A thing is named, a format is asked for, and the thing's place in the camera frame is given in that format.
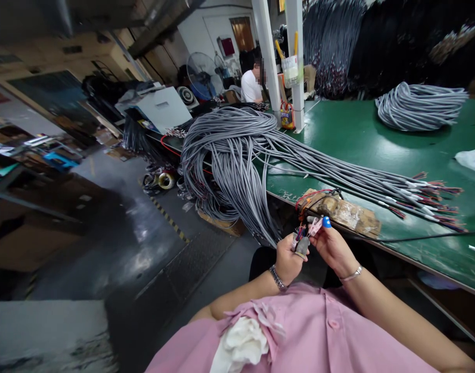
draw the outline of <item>floor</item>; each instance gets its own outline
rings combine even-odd
[[[85,217],[88,233],[38,271],[31,293],[31,300],[104,299],[120,369],[129,373],[143,372],[200,308],[247,282],[258,247],[249,233],[236,238],[202,220],[194,207],[186,212],[175,190],[156,197],[165,218],[139,185],[145,166],[142,159],[121,162],[99,149],[74,169],[108,193]],[[387,260],[378,258],[378,267],[394,271]],[[306,274],[323,270],[313,263]],[[25,298],[29,281],[29,275],[20,278],[14,300]],[[407,292],[398,296],[440,329],[450,327],[439,312],[429,313],[426,299]]]

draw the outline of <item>white t-shirt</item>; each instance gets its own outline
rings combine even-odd
[[[262,86],[258,84],[253,70],[248,70],[241,78],[241,95],[246,102],[255,102],[262,98]]]

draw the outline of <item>woman's right hand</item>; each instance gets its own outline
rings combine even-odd
[[[332,228],[329,217],[323,218],[322,228],[310,237],[310,242],[341,279],[351,276],[360,266],[344,238]]]

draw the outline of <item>silver bracelet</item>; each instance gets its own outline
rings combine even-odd
[[[358,269],[355,271],[354,274],[352,274],[348,277],[344,277],[343,279],[340,278],[339,280],[341,280],[341,282],[347,282],[347,281],[353,280],[355,277],[358,277],[362,273],[362,269],[363,269],[363,267],[360,266],[360,267],[358,267]]]
[[[289,287],[286,286],[286,285],[284,285],[284,284],[282,283],[282,280],[280,279],[279,275],[278,275],[277,272],[275,271],[275,264],[270,267],[269,271],[270,271],[270,273],[272,274],[275,283],[276,283],[277,286],[279,287],[279,290],[280,290],[281,292],[287,291],[287,289],[288,289]]]

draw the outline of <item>red wire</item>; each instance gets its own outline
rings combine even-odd
[[[320,192],[331,192],[331,191],[332,191],[332,189],[321,189],[321,190],[316,191],[316,192],[313,192],[313,193],[305,194],[303,197],[301,197],[300,199],[298,199],[298,201],[296,202],[295,209],[296,209],[296,210],[298,209],[299,201],[301,201],[303,198],[309,197],[309,196],[311,196],[311,195],[314,195],[314,194],[317,194],[317,193],[320,193]]]
[[[177,153],[176,151],[170,149],[169,147],[167,147],[167,146],[165,145],[165,143],[163,142],[163,139],[164,139],[165,137],[166,137],[166,135],[164,135],[164,136],[161,137],[161,140],[160,140],[161,145],[163,145],[163,146],[165,147],[165,149],[168,149],[168,150],[171,151],[173,154],[176,154],[176,155],[180,156],[179,153]]]
[[[177,153],[176,151],[170,149],[169,147],[167,147],[167,146],[165,145],[165,143],[163,142],[163,139],[164,139],[165,137],[166,137],[166,135],[164,135],[164,136],[161,137],[161,140],[160,140],[161,145],[163,145],[163,147],[164,147],[165,149],[171,151],[173,154],[176,154],[176,155],[180,156],[179,153]],[[206,171],[205,169],[203,169],[203,171],[206,172],[206,173],[209,173],[209,174],[213,175],[210,171]]]

